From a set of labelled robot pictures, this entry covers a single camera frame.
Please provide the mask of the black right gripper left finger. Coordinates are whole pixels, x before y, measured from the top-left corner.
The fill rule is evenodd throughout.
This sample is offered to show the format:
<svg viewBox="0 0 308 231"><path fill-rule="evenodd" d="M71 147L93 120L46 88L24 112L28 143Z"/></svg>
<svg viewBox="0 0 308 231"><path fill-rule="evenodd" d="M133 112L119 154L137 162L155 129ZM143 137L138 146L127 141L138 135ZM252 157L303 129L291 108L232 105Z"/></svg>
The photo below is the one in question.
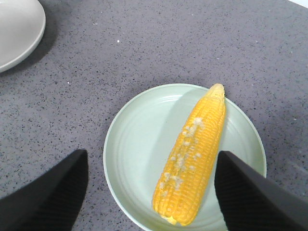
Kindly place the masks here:
<svg viewBox="0 0 308 231"><path fill-rule="evenodd" d="M70 231L88 181L88 153L75 150L33 182L1 199L0 229Z"/></svg>

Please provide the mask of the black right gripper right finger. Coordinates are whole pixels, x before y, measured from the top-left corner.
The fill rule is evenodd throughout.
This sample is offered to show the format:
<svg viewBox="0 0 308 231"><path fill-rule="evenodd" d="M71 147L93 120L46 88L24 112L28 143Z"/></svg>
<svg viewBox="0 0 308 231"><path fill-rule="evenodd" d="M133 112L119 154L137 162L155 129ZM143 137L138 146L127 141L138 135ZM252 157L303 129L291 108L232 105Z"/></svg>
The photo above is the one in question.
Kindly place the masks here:
<svg viewBox="0 0 308 231"><path fill-rule="evenodd" d="M306 231L308 204L229 151L218 154L215 191L229 231Z"/></svg>

